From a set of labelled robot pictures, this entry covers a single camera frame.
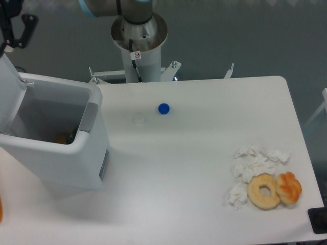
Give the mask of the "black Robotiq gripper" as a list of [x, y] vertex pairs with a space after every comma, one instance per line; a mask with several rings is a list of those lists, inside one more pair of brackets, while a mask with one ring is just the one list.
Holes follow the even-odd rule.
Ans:
[[21, 16], [24, 30], [20, 38], [15, 38], [11, 19], [17, 17], [22, 11], [23, 0], [1, 0], [1, 32], [4, 42], [1, 44], [1, 57], [7, 46], [11, 48], [25, 48], [28, 46], [36, 29], [39, 18], [36, 15], [25, 13]]

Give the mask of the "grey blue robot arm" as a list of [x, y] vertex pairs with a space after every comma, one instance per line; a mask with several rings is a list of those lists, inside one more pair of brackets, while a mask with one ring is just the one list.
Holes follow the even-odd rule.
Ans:
[[[1, 1], [1, 56], [10, 47], [25, 48], [28, 46], [36, 29], [39, 18], [36, 15], [22, 13], [24, 1]], [[152, 1], [79, 1], [85, 15], [92, 17], [123, 16], [134, 25], [147, 23], [153, 15]], [[21, 16], [24, 30], [20, 38], [15, 38], [12, 19]]]

